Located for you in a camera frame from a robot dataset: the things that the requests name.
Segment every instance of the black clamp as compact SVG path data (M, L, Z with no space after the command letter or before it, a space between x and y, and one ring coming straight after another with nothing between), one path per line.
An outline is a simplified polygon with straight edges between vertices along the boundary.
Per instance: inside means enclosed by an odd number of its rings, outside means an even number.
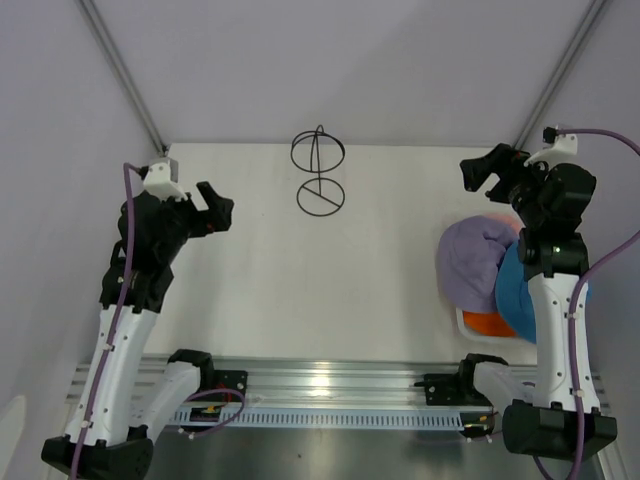
M473 386L476 365L482 362L509 365L500 357L469 353L456 373L427 373L414 387L424 387L429 406L490 407L491 402Z
M216 370L213 365L211 354L198 350L180 349L177 350L167 363L184 362L190 363L200 370L200 388L197 392L227 388L237 390L243 395L247 393L247 378L249 374L246 370ZM228 402L231 396L225 393L214 393L198 399L202 402Z

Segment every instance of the white tray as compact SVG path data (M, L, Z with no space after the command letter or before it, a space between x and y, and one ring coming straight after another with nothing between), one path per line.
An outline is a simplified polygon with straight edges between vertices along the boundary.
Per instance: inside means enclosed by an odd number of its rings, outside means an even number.
M465 338L474 342L491 343L493 345L531 345L525 339L520 337L493 337L491 335L482 335L469 328L464 322L464 316L462 310L456 308L456 321L458 322L458 329Z

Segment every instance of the white wall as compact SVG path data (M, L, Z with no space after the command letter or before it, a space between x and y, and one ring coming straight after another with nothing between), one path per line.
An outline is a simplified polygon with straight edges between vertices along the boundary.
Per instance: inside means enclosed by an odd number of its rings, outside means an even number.
M612 2L544 124L607 128L640 142L640 2ZM581 228L591 263L640 228L640 158L614 140L580 136L581 165L598 179ZM538 148L532 142L532 150ZM619 445L629 478L640 476L640 245L632 247L595 277L588 309L590 353L601 372L618 418Z
M153 150L71 0L0 2L0 65L0 410L27 396L6 478L34 480L93 350L122 162Z
M98 0L169 142L510 141L589 0Z

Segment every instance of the blue cloth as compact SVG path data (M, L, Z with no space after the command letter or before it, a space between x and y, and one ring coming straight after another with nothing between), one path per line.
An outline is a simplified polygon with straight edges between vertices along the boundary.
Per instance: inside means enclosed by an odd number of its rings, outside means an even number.
M591 288L587 290L587 299ZM518 259L518 242L507 249L496 278L498 312L511 328L525 340L536 343L536 317L529 287L524 280L524 266Z

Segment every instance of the white table surface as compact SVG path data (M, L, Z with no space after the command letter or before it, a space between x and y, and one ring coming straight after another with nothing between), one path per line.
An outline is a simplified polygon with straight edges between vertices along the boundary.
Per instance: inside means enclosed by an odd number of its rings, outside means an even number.
M323 148L328 158L329 147ZM509 207L462 186L461 159L485 149L347 146L328 177L346 203L307 216L288 145L174 144L180 183L208 180L235 201L226 233L189 240L146 346L231 357L457 362L469 352L535 364L532 345L493 346L457 331L435 274L451 223Z

